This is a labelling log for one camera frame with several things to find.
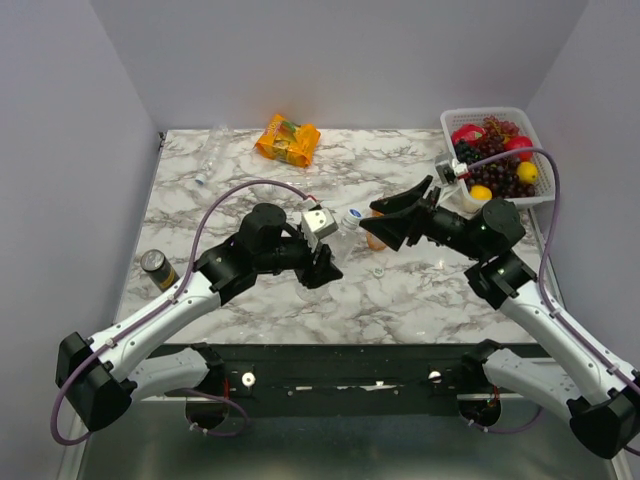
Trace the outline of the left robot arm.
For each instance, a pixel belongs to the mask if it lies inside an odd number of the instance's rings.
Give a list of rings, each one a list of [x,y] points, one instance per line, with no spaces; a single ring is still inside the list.
[[[176,390],[214,393],[221,362],[204,346],[154,357],[171,336],[252,288],[261,275],[291,270],[307,289],[343,274],[325,238],[338,225],[320,206],[304,212],[296,226],[270,203],[256,205],[239,230],[204,251],[182,280],[127,319],[89,338],[73,332],[59,344],[54,402],[69,402],[90,433],[118,420],[136,400]]]

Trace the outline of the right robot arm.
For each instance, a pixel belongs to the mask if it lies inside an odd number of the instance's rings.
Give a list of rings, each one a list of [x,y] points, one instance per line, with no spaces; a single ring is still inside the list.
[[[374,216],[361,227],[389,248],[421,238],[473,260],[465,276],[473,292],[516,322],[555,360],[545,372],[506,347],[486,341],[464,362],[469,390],[504,387],[567,422],[591,453],[612,459],[639,433],[639,371],[597,341],[546,293],[541,276],[514,252],[525,229],[515,205],[492,199],[471,218],[439,205],[440,188],[427,176],[401,194],[371,202]]]

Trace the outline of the blue white bottle cap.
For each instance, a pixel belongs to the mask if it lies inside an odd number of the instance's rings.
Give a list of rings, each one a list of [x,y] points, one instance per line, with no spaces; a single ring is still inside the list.
[[[343,219],[345,222],[358,225],[362,219],[362,215],[358,210],[351,208],[345,213]]]

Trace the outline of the orange juice bottle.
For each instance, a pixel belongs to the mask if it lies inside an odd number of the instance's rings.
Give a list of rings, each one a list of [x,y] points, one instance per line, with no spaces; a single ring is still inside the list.
[[[375,210],[370,210],[369,213],[370,213],[371,217],[382,216],[382,214],[380,212],[377,212]],[[366,241],[367,241],[368,247],[373,251],[382,251],[382,250],[387,248],[387,246],[386,246],[386,244],[384,242],[382,242],[375,235],[373,235],[372,233],[370,233],[368,231],[366,232]]]

